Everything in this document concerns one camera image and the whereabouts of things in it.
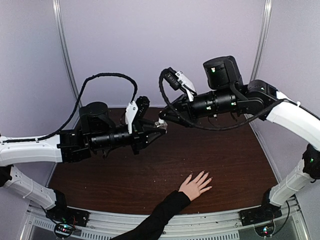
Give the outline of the person's bare hand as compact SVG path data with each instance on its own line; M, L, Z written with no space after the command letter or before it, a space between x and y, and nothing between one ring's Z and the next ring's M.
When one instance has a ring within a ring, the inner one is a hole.
M212 177L210 173L201 171L195 178L190 174L180 185L178 192L185 194L192 202L197 199L201 194L209 191L212 186L210 185Z

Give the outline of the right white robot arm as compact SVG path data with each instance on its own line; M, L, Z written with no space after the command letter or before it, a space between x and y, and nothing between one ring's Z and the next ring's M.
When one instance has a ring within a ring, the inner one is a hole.
M320 178L320 119L300 103L289 99L263 80L244 84L236 59L221 56L203 64L210 91L198 94L193 83L170 67L161 71L158 84L166 107L159 118L188 128L198 128L198 120L231 113L248 115L277 124L307 141L297 166L279 184L267 190L259 220L268 220L285 201L309 182Z

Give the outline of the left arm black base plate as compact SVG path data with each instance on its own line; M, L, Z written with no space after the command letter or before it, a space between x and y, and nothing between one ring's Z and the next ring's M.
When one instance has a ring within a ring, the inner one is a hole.
M66 211L62 210L47 210L46 216L57 223L66 223L77 227L86 227L90 213L85 210L67 208Z

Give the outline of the glitter nail polish bottle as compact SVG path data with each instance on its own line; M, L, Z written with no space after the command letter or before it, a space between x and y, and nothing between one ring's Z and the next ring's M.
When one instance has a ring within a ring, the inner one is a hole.
M161 130L164 130L165 132L167 132L167 128L168 128L168 124L165 120L159 118L155 123L154 123L155 127Z

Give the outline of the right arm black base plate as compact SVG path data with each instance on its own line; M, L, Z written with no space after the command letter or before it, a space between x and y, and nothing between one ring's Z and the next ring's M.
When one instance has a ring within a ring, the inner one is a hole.
M250 209L241 210L239 212L239 217L242 226L255 225L267 221L272 221L275 218L281 217L282 211L280 208L275 209L264 208L262 206L254 207Z

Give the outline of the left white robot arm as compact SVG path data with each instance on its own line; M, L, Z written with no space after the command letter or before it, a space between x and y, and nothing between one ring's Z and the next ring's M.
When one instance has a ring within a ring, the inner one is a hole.
M116 125L109 116L107 104L96 101L79 109L78 126L61 130L53 136L33 138L0 138L0 185L11 188L24 199L52 211L61 222L72 218L63 193L47 188L24 175L15 164L52 162L77 163L92 154L130 146L134 154L148 147L167 132L167 124L159 119L147 120L149 108L146 96L132 101L125 109L125 124Z

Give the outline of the black sleeved forearm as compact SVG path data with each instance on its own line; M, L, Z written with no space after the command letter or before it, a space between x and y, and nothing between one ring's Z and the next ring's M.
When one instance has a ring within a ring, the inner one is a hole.
M136 228L114 237L113 240L158 240L171 218L190 203L184 193L174 190Z

